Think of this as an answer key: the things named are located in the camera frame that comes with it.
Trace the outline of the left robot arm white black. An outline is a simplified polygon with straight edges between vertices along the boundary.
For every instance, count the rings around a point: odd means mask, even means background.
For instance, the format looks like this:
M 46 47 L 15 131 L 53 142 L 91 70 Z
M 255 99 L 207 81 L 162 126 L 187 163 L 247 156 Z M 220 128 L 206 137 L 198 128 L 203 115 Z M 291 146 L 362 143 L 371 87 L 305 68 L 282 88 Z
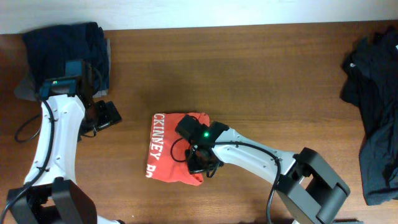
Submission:
M 109 223 L 76 184 L 76 146 L 84 120 L 97 120 L 94 82 L 85 78 L 49 79 L 40 87 L 42 121 L 34 161 L 24 185 L 8 192 L 5 219 L 17 223 Z

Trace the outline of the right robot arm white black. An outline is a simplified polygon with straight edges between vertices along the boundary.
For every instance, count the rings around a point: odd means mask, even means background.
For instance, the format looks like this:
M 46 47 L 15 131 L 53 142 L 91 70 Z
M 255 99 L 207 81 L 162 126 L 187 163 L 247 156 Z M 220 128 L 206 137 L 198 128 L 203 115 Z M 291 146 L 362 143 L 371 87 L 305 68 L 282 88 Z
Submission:
M 280 151 L 214 122 L 180 124 L 176 131 L 192 146 L 191 172 L 213 174 L 222 164 L 241 167 L 272 184 L 295 223 L 333 223 L 351 191 L 319 153 Z

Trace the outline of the navy blue garment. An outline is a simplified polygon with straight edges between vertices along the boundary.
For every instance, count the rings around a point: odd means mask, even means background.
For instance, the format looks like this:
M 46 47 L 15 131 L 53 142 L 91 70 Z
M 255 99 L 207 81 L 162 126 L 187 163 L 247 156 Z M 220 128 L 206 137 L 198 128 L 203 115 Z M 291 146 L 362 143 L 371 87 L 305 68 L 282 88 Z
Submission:
M 36 29 L 23 34 L 22 40 L 36 91 L 44 80 L 64 76 L 65 63 L 70 60 L 91 64 L 103 78 L 95 81 L 95 87 L 109 89 L 107 43 L 103 29 L 96 22 Z

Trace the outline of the orange red printed t-shirt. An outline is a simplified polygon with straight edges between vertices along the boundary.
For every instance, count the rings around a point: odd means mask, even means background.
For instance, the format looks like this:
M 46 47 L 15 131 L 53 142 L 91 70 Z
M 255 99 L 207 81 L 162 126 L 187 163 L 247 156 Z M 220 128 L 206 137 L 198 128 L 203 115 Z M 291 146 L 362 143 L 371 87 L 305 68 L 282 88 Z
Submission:
M 146 177 L 167 183 L 181 182 L 198 186 L 204 181 L 202 174 L 191 174 L 185 162 L 189 148 L 175 132 L 184 113 L 156 113 L 152 117 Z

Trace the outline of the grey garment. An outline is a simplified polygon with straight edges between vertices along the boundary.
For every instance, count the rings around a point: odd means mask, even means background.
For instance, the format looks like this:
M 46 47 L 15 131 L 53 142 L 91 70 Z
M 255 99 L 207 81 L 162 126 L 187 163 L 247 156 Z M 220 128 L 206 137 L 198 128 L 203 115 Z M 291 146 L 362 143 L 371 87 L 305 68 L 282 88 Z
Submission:
M 107 55 L 109 60 L 109 72 L 108 75 L 110 77 L 110 70 L 111 70 L 111 41 L 110 39 L 106 39 L 106 49 Z M 95 95 L 94 98 L 99 98 L 102 96 L 106 96 L 108 94 L 107 90 L 100 90 Z M 30 72 L 24 76 L 24 78 L 19 82 L 18 86 L 14 89 L 14 94 L 16 98 L 21 100 L 28 100 L 28 101 L 36 101 L 35 99 L 35 81 Z

